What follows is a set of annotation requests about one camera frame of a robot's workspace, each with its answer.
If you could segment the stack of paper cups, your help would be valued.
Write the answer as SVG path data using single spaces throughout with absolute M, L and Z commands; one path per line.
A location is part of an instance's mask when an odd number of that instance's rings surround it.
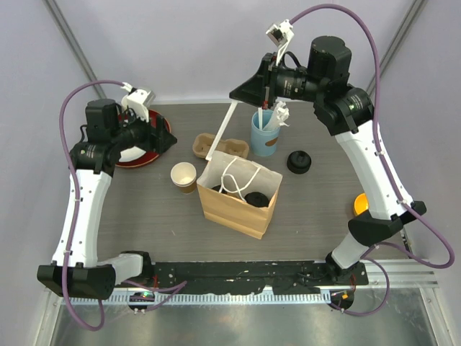
M 197 170 L 189 162 L 179 162 L 175 164 L 170 172 L 171 181 L 184 194 L 190 194 L 197 187 Z

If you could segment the stack of black lids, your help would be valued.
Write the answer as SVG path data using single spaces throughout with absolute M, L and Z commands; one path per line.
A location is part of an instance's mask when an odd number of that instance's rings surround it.
M 305 151 L 293 151 L 287 157 L 287 168 L 294 174 L 306 173 L 312 164 L 310 155 Z

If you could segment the brown paper bag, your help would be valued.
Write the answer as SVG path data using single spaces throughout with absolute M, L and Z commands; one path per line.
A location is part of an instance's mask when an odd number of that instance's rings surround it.
M 241 157 L 214 151 L 197 179 L 197 189 L 206 219 L 243 234 L 261 239 L 272 220 L 282 175 Z M 222 194 L 212 190 L 221 185 Z M 245 201 L 250 192 L 261 192 L 269 206 L 256 208 Z

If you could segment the black lid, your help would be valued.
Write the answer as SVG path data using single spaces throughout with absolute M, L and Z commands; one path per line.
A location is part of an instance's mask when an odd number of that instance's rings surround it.
M 269 206 L 269 198 L 261 192 L 250 192 L 244 199 L 249 205 L 256 208 L 266 208 Z
M 224 187 L 222 187 L 221 185 L 216 185 L 212 188 L 212 190 L 216 191 L 216 192 L 219 192 L 219 193 L 222 193 L 222 194 L 227 194 L 227 191 L 225 190 Z

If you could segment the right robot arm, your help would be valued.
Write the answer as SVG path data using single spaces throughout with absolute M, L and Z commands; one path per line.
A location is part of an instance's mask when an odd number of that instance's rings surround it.
M 399 202 L 402 194 L 418 214 L 426 212 L 402 185 L 393 189 L 382 166 L 373 136 L 374 106 L 365 90 L 349 84 L 352 52 L 334 36 L 313 40 L 307 66 L 289 68 L 267 53 L 257 72 L 229 94 L 248 105 L 270 108 L 279 97 L 310 102 L 314 114 L 327 128 L 349 158 L 369 203 L 369 208 L 348 222 L 344 240 L 326 257 L 325 274 L 329 282 L 340 285 L 366 251 L 398 233 L 414 221 Z

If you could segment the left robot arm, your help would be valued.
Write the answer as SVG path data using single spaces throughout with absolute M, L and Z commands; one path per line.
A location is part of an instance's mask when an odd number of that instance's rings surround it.
M 37 279 L 58 296 L 108 299 L 116 285 L 129 279 L 139 288 L 153 279 L 150 256 L 125 251 L 100 262 L 97 234 L 105 196 L 122 152 L 138 147 L 158 156 L 177 139 L 162 115 L 148 111 L 149 120 L 138 117 L 134 107 L 122 108 L 113 99 L 90 101 L 85 109 L 86 140 L 71 150 L 71 188 L 58 247 L 49 265 L 40 265 Z

